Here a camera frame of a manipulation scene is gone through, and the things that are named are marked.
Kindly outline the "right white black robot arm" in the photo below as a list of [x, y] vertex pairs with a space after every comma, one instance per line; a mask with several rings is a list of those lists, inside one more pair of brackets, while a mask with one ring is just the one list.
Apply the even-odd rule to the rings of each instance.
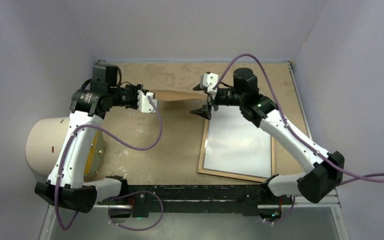
[[247, 121], [278, 141], [303, 170], [298, 174], [275, 174], [265, 180], [260, 185], [264, 202], [272, 204], [280, 196], [299, 195], [317, 204], [342, 182], [343, 174], [336, 167], [344, 167], [344, 156], [317, 145], [282, 116], [280, 106], [260, 93], [258, 78], [251, 69], [236, 69], [232, 86], [219, 88], [216, 86], [218, 80], [219, 76], [211, 72], [201, 76], [193, 90], [207, 94], [206, 103], [191, 110], [191, 114], [210, 120], [212, 110], [219, 106], [238, 106]]

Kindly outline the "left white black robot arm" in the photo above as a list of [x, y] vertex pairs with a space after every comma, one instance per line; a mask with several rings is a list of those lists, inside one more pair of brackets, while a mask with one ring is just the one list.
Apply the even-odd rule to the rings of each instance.
[[112, 107], [125, 107], [142, 113], [154, 113], [150, 100], [155, 94], [143, 85], [122, 86], [121, 69], [113, 64], [97, 63], [92, 78], [73, 93], [69, 106], [68, 129], [58, 159], [45, 182], [37, 182], [35, 194], [55, 207], [88, 213], [93, 206], [110, 198], [118, 205], [126, 203], [129, 191], [122, 177], [112, 176], [86, 184], [84, 171], [96, 134]]

